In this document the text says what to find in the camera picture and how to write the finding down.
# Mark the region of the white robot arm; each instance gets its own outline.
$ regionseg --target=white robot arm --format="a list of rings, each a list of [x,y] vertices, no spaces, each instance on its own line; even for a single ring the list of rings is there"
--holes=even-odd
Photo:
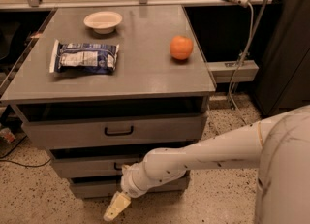
[[[123,192],[115,194],[104,218],[113,220],[131,198],[181,178],[187,170],[260,168],[256,223],[306,223],[304,218],[309,223],[309,211],[300,214],[298,205],[310,209],[309,165],[307,106],[183,148],[151,150],[142,162],[123,167]]]

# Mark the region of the orange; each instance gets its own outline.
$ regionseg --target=orange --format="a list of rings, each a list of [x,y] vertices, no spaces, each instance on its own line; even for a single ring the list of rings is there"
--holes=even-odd
[[[193,52],[193,41],[186,37],[177,35],[170,42],[170,54],[178,60],[187,59]]]

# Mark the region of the white cable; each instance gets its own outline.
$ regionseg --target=white cable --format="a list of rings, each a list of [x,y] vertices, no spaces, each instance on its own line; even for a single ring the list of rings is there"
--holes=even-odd
[[[249,38],[248,38],[248,42],[246,44],[246,47],[244,49],[244,51],[242,52],[241,54],[241,58],[238,60],[238,64],[237,64],[237,67],[235,68],[233,74],[232,74],[232,77],[231,77],[231,81],[230,81],[230,85],[229,85],[229,98],[230,100],[232,101],[235,109],[238,111],[241,119],[243,120],[243,122],[247,125],[247,121],[242,117],[242,114],[241,114],[241,111],[239,109],[239,107],[237,106],[236,102],[234,101],[233,99],[233,96],[232,96],[232,92],[233,92],[233,89],[235,87],[235,82],[233,82],[233,79],[236,75],[236,72],[239,70],[240,66],[242,65],[242,61],[244,61],[244,58],[246,56],[246,54],[248,53],[248,50],[249,50],[249,47],[251,46],[251,43],[252,43],[252,38],[253,38],[253,19],[254,19],[254,10],[253,10],[253,6],[251,3],[248,4],[250,10],[251,10],[251,21],[250,21],[250,30],[249,30]]]
[[[257,28],[258,28],[258,26],[259,26],[259,23],[260,23],[260,21],[261,21],[261,18],[262,18],[262,16],[263,16],[264,9],[265,9],[265,6],[266,6],[266,4],[267,4],[267,1],[268,1],[268,0],[263,0],[262,7],[261,7],[261,9],[260,9],[260,12],[259,12],[257,18],[256,18],[256,22],[255,22],[255,24],[254,24],[254,27],[251,28],[251,29],[253,29],[253,30],[252,30],[252,33],[251,33],[252,36],[249,36],[248,44],[247,44],[247,46],[246,46],[244,52],[241,54],[241,58],[238,59],[238,62],[239,62],[239,63],[237,64],[237,68],[235,69],[235,71],[234,71],[233,74],[232,74],[232,78],[231,78],[231,82],[230,82],[230,86],[229,86],[228,97],[231,98],[232,103],[234,104],[235,108],[238,110],[239,114],[241,114],[241,113],[240,113],[240,110],[239,110],[239,108],[237,107],[237,105],[235,104],[235,101],[234,101],[233,96],[232,96],[233,87],[235,86],[235,83],[233,84],[233,78],[234,78],[234,76],[235,76],[237,70],[239,69],[239,67],[240,67],[240,66],[242,65],[242,63],[244,62],[245,56],[246,56],[246,54],[247,54],[247,52],[248,52],[248,48],[250,47],[250,45],[251,45],[251,43],[252,43],[253,36],[255,35],[255,33],[256,33],[256,31],[257,31]],[[250,6],[250,9],[251,9],[251,12],[253,13],[253,7],[252,7],[250,4],[249,4],[249,6]]]

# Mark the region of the cabinet top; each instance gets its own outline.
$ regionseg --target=cabinet top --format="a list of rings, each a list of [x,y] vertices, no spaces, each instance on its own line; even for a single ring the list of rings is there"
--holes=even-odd
[[[122,15],[113,33],[96,34],[83,24],[91,13]],[[170,56],[173,36],[194,41],[183,63]],[[60,43],[119,44],[112,75],[75,70],[48,71],[55,39]],[[182,6],[128,6],[58,9],[2,96],[4,103],[38,103],[208,95],[215,86]]]

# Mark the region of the electrical cord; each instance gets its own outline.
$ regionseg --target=electrical cord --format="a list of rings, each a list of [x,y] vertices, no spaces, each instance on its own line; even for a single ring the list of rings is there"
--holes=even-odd
[[[245,59],[245,56],[247,55],[248,53],[248,50],[251,46],[251,43],[252,43],[252,38],[253,38],[253,19],[254,19],[254,10],[253,10],[253,6],[251,3],[248,3],[248,6],[251,10],[251,21],[250,21],[250,31],[249,31],[249,38],[248,38],[248,41],[247,41],[247,44],[246,44],[246,47],[244,49],[244,51],[242,52],[241,54],[241,57],[237,60],[237,67],[235,68],[233,74],[232,74],[232,77],[231,77],[231,80],[230,80],[230,85],[229,85],[229,92],[228,92],[228,97],[229,99],[232,101],[235,109],[237,110],[238,114],[240,115],[242,121],[247,125],[247,121],[243,118],[242,114],[241,114],[241,111],[240,111],[240,108],[238,107],[238,105],[236,104],[236,102],[234,101],[234,98],[232,96],[232,93],[233,93],[233,89],[235,87],[235,82],[233,82],[233,79],[237,73],[237,71],[240,69],[244,59]]]
[[[12,164],[15,164],[18,166],[23,166],[25,168],[28,168],[28,167],[29,168],[39,168],[39,167],[42,167],[42,166],[48,164],[51,161],[51,159],[48,159],[45,163],[39,164],[39,165],[24,165],[24,164],[18,163],[16,161],[4,159],[4,158],[8,157],[26,138],[27,138],[27,136],[25,135],[23,138],[21,138],[19,140],[19,142],[9,152],[7,152],[5,155],[2,155],[0,157],[0,162],[12,163]]]
[[[21,163],[18,163],[18,162],[16,162],[16,161],[12,161],[12,160],[0,159],[0,162],[13,163],[13,164],[16,164],[16,165],[18,165],[18,166],[23,166],[23,167],[25,167],[25,168],[27,168],[27,167],[29,167],[29,168],[38,168],[38,167],[42,167],[42,166],[48,164],[50,161],[51,161],[51,159],[48,159],[45,163],[40,164],[40,165],[24,165],[24,164],[21,164]]]
[[[1,156],[0,159],[8,157],[26,138],[27,136],[25,135],[7,154]]]

